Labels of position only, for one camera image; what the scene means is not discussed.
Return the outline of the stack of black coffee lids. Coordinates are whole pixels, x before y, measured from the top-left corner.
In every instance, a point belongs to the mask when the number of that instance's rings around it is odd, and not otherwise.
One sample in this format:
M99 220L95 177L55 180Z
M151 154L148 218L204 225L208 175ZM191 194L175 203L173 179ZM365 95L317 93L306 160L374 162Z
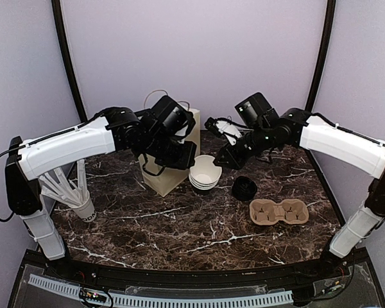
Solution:
M257 185L246 176L238 176L232 186L232 196L239 201L250 201L257 193Z

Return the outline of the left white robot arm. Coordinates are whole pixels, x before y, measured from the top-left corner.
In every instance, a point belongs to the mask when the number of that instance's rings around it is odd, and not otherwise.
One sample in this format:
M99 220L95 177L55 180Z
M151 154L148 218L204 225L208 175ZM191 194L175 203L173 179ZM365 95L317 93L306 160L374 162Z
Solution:
M197 145L185 138L196 121L193 113L169 96L151 108L133 112L108 107L87 122L37 139L12 139L4 177L8 206L30 229L52 268L64 280L78 274L68 249L40 199L39 177L66 164L95 155L130 150L152 156L163 170L194 165Z

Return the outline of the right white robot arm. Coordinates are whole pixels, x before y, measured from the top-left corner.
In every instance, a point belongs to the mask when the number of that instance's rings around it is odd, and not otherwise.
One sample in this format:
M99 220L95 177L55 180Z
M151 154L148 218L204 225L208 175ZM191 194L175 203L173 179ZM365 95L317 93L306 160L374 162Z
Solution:
M373 178L367 198L314 265L317 276L329 278L338 270L339 260L385 220L385 141L343 128L320 113L290 108L278 115L260 92L237 104L235 110L242 124L224 117L205 122L214 135L228 139L214 160L217 166L239 170L252 156L288 145L334 157Z

